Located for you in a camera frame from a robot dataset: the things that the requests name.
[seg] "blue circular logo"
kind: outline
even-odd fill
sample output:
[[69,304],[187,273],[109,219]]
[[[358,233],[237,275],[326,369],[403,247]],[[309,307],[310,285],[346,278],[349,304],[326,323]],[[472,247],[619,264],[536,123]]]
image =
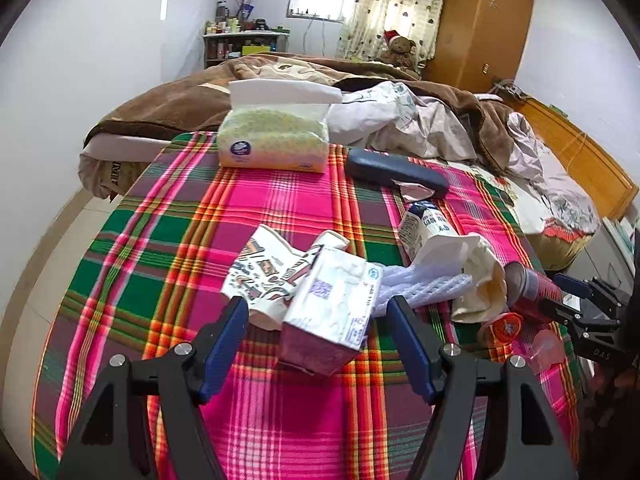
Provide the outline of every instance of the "blue circular logo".
[[234,155],[249,155],[251,153],[251,145],[245,140],[238,140],[231,145],[231,153]]

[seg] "wooden headboard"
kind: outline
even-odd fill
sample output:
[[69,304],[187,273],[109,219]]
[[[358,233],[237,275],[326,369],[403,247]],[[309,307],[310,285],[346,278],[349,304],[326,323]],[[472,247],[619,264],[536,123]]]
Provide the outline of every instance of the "wooden headboard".
[[622,218],[638,193],[638,186],[609,153],[574,124],[533,98],[524,104],[506,102],[527,118],[569,176],[594,201],[599,215],[615,220]]

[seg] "patterned curtain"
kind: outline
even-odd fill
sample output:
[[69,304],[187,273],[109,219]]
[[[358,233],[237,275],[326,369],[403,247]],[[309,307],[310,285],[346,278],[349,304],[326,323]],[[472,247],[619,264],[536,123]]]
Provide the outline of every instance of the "patterned curtain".
[[417,61],[433,58],[443,0],[355,0],[345,20],[338,56],[373,60],[382,51],[385,30],[396,30],[417,44]]

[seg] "teddy bear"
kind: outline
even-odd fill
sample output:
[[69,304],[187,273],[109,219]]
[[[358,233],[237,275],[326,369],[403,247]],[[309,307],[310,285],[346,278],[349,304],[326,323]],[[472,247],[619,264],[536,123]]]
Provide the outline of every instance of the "teddy bear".
[[385,31],[387,50],[376,61],[398,67],[405,72],[415,72],[417,45],[414,40],[400,36],[395,30]]

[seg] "plaid tablecloth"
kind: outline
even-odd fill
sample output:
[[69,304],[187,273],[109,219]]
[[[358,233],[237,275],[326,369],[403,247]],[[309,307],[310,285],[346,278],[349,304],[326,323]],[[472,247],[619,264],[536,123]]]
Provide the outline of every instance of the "plaid tablecloth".
[[[178,136],[159,155],[86,252],[49,334],[33,407],[41,479],[55,478],[82,400],[111,355],[160,356],[216,319],[226,271],[259,223],[300,250],[333,229],[352,253],[407,264],[396,234],[406,206],[391,190],[346,177],[347,152],[332,146],[325,174],[219,168],[210,133]],[[450,182],[439,205],[460,233],[485,236],[503,264],[538,265],[493,187],[433,167]],[[478,350],[478,326],[454,325],[446,303],[422,314],[443,340]],[[569,358],[540,378],[575,455],[579,379],[562,335]],[[330,378],[278,366],[278,337],[250,327],[222,392],[202,409],[229,478],[404,478],[431,409],[412,392],[385,320],[373,324],[366,350]],[[487,356],[504,360],[518,345]],[[172,478],[156,398],[148,411],[159,471]],[[461,480],[473,477],[484,414],[478,400]]]

